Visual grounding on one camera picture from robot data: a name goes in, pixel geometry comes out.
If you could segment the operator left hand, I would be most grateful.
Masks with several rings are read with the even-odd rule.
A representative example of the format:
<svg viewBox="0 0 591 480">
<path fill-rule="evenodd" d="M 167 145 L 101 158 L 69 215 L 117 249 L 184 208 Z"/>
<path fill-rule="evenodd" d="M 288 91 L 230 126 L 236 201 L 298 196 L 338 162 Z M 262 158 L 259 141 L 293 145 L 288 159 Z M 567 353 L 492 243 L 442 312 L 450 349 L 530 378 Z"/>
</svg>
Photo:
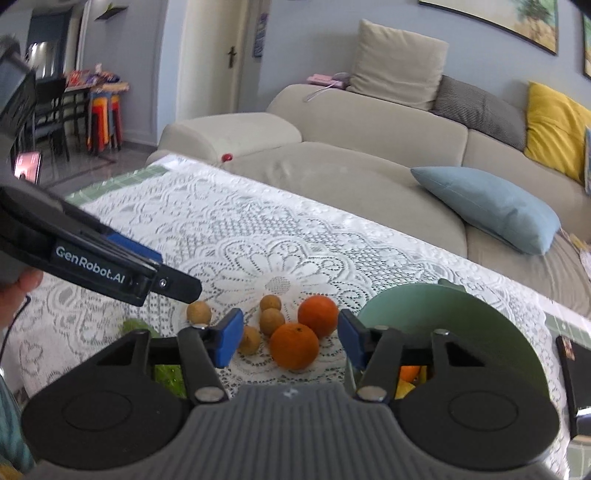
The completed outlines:
<svg viewBox="0 0 591 480">
<path fill-rule="evenodd" d="M 40 285 L 42 279 L 42 271 L 28 269 L 20 275 L 14 284 L 1 288 L 0 327 L 2 329 L 10 325 L 26 296 Z"/>
</svg>

